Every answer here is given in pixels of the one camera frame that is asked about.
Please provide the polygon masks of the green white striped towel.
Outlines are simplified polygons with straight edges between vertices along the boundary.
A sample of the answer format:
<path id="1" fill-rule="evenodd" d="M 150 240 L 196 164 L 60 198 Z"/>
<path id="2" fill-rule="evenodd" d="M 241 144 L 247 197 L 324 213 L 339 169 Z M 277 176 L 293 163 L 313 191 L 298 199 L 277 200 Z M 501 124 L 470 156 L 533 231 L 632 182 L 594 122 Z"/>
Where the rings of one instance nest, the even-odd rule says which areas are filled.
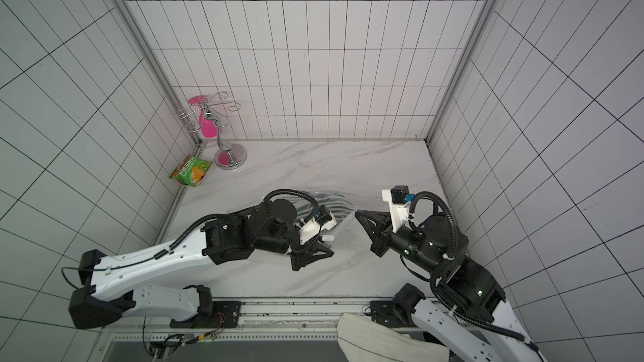
<path id="1" fill-rule="evenodd" d="M 307 192 L 307 194 L 315 199 L 319 206 L 325 206 L 335 216 L 337 221 L 343 221 L 343 219 L 357 210 L 356 205 L 342 193 Z"/>

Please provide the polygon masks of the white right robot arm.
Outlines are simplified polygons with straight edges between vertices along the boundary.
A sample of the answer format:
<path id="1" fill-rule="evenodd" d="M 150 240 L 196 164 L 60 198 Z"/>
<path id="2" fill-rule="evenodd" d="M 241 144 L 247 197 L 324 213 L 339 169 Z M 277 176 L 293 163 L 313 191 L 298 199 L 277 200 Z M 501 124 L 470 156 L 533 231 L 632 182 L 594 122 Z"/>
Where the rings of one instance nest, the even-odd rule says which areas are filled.
<path id="1" fill-rule="evenodd" d="M 496 278 L 468 256 L 469 240 L 441 197 L 396 186 L 382 198 L 387 212 L 355 212 L 371 251 L 377 256 L 394 251 L 404 266 L 419 267 L 414 276 L 429 284 L 431 295 L 407 283 L 389 310 L 373 308 L 372 318 L 420 328 L 464 361 L 546 359 Z"/>

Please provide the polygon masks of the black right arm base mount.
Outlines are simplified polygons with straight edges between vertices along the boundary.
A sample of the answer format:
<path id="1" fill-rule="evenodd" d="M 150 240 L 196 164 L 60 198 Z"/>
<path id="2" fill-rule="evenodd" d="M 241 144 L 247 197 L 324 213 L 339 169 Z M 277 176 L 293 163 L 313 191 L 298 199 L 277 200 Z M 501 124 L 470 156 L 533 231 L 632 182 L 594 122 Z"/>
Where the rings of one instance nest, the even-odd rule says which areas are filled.
<path id="1" fill-rule="evenodd" d="M 426 300 L 425 294 L 412 284 L 405 284 L 391 300 L 370 301 L 365 315 L 387 328 L 412 328 L 415 307 Z"/>

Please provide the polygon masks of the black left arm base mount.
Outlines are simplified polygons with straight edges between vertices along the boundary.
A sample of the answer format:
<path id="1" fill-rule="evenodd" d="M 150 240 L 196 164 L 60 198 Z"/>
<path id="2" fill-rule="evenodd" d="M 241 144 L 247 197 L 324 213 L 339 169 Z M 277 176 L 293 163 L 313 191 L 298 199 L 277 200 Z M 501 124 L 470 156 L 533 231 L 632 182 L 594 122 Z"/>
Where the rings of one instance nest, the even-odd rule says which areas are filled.
<path id="1" fill-rule="evenodd" d="M 177 321 L 170 320 L 171 328 L 236 328 L 238 326 L 242 303 L 239 301 L 214 301 L 211 290 L 203 285 L 184 288 L 189 295 L 196 295 L 198 301 L 196 315 Z"/>

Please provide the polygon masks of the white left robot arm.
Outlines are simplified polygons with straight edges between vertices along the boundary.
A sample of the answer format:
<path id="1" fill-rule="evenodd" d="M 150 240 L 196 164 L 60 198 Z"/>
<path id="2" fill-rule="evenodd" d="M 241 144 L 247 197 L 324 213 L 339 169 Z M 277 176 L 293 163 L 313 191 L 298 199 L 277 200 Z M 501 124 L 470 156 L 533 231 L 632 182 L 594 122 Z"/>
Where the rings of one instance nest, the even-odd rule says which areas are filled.
<path id="1" fill-rule="evenodd" d="M 257 205 L 201 217 L 174 241 L 120 256 L 87 251 L 75 268 L 80 286 L 70 297 L 70 318 L 78 329 L 103 328 L 129 317 L 169 318 L 173 328 L 231 327 L 206 285 L 168 288 L 162 281 L 243 261 L 255 251 L 288 256 L 297 272 L 333 256 L 324 237 L 336 224 L 333 212 L 312 195 L 276 189 Z"/>

